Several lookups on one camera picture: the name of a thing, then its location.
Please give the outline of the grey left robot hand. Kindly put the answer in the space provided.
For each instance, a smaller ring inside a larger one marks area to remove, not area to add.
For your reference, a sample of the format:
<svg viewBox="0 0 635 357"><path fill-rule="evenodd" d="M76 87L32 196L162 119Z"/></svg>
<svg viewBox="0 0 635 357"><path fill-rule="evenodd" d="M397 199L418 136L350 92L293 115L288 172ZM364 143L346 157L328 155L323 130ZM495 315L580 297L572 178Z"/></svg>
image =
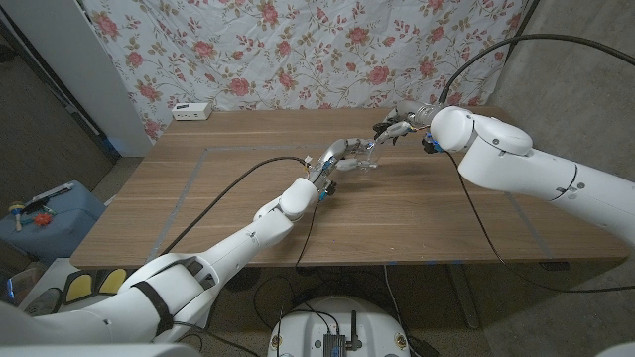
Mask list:
<svg viewBox="0 0 635 357"><path fill-rule="evenodd" d="M371 170L378 167L376 143L373 140L351 138L333 142L319 157L317 162L309 165L308 180L317 192L328 192L333 171Z"/></svg>

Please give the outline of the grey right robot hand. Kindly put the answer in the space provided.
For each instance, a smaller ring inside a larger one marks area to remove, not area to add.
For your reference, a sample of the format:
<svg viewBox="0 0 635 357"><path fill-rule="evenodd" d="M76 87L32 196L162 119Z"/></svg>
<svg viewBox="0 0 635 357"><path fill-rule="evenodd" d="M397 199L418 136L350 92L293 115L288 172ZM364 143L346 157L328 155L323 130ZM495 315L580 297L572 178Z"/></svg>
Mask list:
<svg viewBox="0 0 635 357"><path fill-rule="evenodd" d="M419 103L415 101L401 101L383 119L373 126L374 141L377 144L420 130L428 129L433 118L443 109L440 104Z"/></svg>

